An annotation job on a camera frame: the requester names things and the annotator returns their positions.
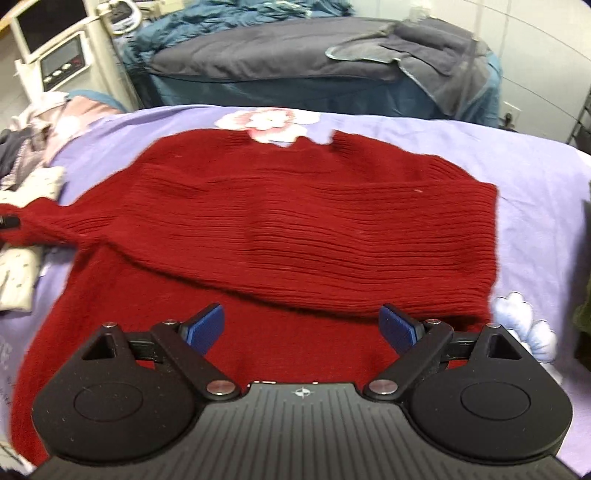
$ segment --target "blue gripper pad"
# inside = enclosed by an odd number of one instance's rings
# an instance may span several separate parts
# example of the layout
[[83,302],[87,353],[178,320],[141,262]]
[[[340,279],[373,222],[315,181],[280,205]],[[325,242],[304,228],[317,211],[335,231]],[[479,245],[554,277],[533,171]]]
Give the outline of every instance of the blue gripper pad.
[[398,355],[412,348],[425,333],[421,322],[388,303],[379,310],[378,326],[379,332]]
[[178,329],[178,334],[199,354],[205,355],[220,338],[225,325],[223,307],[212,303]]

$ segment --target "lavender bed cover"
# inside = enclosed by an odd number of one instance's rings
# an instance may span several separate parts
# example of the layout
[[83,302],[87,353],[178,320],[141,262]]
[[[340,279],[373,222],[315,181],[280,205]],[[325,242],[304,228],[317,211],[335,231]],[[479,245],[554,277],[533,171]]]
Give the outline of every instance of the lavender bed cover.
[[[156,139],[195,128],[213,128],[214,121],[235,110],[176,106],[98,121],[53,162],[67,170],[60,203],[74,202],[127,166]],[[336,129],[409,151],[440,155],[478,180],[499,187],[500,268],[492,298],[521,292],[534,306],[535,318],[547,319],[558,333],[556,367],[564,375],[563,387],[574,407],[573,424],[559,458],[579,474],[591,470],[591,372],[572,358],[576,335],[570,323],[573,307],[583,300],[591,271],[591,232],[587,231],[584,208],[589,201],[591,157],[553,141],[453,121],[324,113],[318,123],[308,125],[308,136],[327,143]],[[0,433],[8,432],[18,367],[62,292],[72,258],[70,250],[50,251],[49,268],[37,286],[33,313],[10,312],[0,317]]]

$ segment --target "metal screw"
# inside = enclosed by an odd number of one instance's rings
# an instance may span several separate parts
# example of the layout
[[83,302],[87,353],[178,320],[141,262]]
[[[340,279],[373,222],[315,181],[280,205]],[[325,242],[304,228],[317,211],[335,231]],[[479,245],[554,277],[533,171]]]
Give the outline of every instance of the metal screw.
[[229,380],[214,380],[207,384],[207,391],[212,395],[229,395],[234,390],[236,390],[236,385]]
[[378,379],[369,384],[369,389],[378,395],[390,395],[398,389],[398,384],[392,380]]

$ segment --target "ribbed knit fabric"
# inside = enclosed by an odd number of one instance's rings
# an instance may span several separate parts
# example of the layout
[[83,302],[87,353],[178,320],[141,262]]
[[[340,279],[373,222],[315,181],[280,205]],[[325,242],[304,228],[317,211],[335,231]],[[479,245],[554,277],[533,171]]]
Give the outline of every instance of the ribbed knit fabric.
[[107,321],[145,330],[222,303],[226,332],[208,358],[242,385],[367,382],[396,358],[376,326],[385,302],[479,328],[495,201],[493,185],[441,158],[357,135],[282,148],[201,130],[159,140],[71,206],[0,206],[22,222],[4,240],[78,247],[21,368],[15,447],[45,458],[33,399]]

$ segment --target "white appliance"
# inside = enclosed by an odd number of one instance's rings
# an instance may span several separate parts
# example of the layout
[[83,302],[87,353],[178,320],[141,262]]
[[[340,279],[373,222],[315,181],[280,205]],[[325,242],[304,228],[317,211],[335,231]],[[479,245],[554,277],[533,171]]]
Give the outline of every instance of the white appliance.
[[138,98],[109,33],[96,14],[105,0],[28,0],[12,17],[22,60],[15,66],[31,101],[43,92],[89,89],[111,95],[129,111]]

